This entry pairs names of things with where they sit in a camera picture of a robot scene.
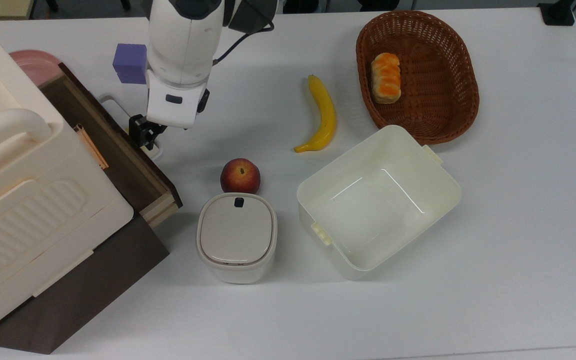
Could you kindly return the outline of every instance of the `black cable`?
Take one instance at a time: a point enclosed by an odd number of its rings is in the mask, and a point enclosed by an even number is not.
[[[252,8],[252,10],[254,10],[254,12],[256,12],[257,14],[259,14],[259,16],[261,16],[261,18],[263,18],[263,20],[265,20],[268,25],[270,25],[270,27],[264,27],[262,29],[259,29],[256,32],[253,32],[252,34],[244,34],[242,37],[240,37],[237,41],[235,41],[235,43],[233,43],[228,50],[226,50],[226,52],[223,53],[223,55],[221,55],[218,59],[214,59],[212,60],[212,66],[215,66],[217,64],[219,64],[225,57],[228,56],[228,54],[231,53],[231,51],[233,51],[235,48],[237,48],[237,45],[241,44],[242,41],[246,40],[246,38],[248,38],[250,35],[254,35],[254,34],[258,34],[258,33],[267,33],[267,32],[272,32],[272,30],[275,29],[275,25],[273,23],[272,20],[270,20],[268,18],[268,16],[265,16],[265,14],[263,14],[261,12],[260,9],[258,9],[255,5],[253,5],[249,0],[242,0],[244,3],[248,4],[248,6],[250,8]]]

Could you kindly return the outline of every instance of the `purple cube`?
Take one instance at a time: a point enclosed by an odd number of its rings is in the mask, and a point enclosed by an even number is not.
[[[122,84],[146,84],[146,45],[118,43],[112,67]]]

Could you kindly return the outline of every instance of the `box handle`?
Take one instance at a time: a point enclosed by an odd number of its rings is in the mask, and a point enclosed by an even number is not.
[[[39,114],[29,109],[0,111],[0,144],[21,133],[27,133],[34,142],[44,142],[53,131]]]
[[[424,145],[422,148],[435,162],[437,162],[437,164],[441,165],[444,163],[444,160],[441,160],[441,158],[432,150],[432,148],[430,148],[430,146]]]
[[[312,230],[317,234],[325,246],[330,246],[332,244],[332,239],[326,233],[326,230],[318,223],[313,223],[311,226]]]

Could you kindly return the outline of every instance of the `floor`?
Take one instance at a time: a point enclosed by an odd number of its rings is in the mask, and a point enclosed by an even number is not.
[[[542,0],[552,3],[555,0]],[[32,11],[34,19],[77,19],[77,18],[120,18],[142,17],[144,10],[142,0],[130,0],[132,8],[124,10],[120,0],[56,0],[57,12],[50,11],[45,0],[36,0]],[[468,9],[468,8],[503,8],[534,7],[539,0],[400,0],[398,9]],[[357,0],[330,0],[329,12],[359,11]]]

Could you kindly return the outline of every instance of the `white container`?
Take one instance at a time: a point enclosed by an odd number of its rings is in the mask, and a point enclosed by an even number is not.
[[[0,319],[132,217],[74,130],[0,46]]]
[[[275,258],[277,215],[256,194],[219,194],[201,209],[196,245],[199,257],[219,280],[254,283]]]
[[[439,157],[396,125],[368,137],[297,189],[302,225],[348,280],[404,248],[461,197]]]

